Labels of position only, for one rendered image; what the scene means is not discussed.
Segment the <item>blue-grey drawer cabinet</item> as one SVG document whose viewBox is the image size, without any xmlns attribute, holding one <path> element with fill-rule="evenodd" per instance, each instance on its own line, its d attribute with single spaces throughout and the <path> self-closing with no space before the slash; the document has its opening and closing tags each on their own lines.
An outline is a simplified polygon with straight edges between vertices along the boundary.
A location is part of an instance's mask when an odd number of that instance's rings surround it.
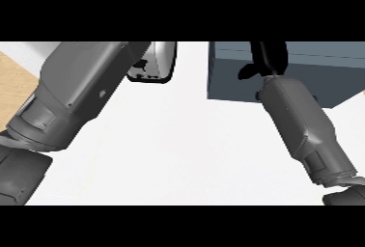
<svg viewBox="0 0 365 247">
<path fill-rule="evenodd" d="M 301 80 L 324 108 L 334 108 L 365 90 L 365 41 L 288 41 L 285 76 Z M 263 78 L 238 79 L 253 63 L 247 41 L 211 41 L 207 98 L 259 102 Z"/>
</svg>

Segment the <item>silver appliance with black rim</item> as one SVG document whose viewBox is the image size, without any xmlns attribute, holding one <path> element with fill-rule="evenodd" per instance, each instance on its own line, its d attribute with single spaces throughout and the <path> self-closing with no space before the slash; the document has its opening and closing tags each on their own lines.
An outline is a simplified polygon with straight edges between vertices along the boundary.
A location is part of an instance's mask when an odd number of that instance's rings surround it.
<svg viewBox="0 0 365 247">
<path fill-rule="evenodd" d="M 140 60 L 129 70 L 129 80 L 142 83 L 167 83 L 173 77 L 176 58 L 177 43 L 174 41 L 154 41 Z"/>
</svg>

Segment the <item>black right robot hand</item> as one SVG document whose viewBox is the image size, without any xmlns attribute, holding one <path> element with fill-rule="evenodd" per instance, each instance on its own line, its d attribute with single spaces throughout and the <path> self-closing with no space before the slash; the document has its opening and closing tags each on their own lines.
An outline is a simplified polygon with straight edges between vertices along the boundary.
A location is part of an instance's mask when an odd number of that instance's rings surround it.
<svg viewBox="0 0 365 247">
<path fill-rule="evenodd" d="M 238 79 L 282 75 L 288 67 L 288 49 L 284 41 L 251 41 L 253 63 L 238 71 Z"/>
</svg>

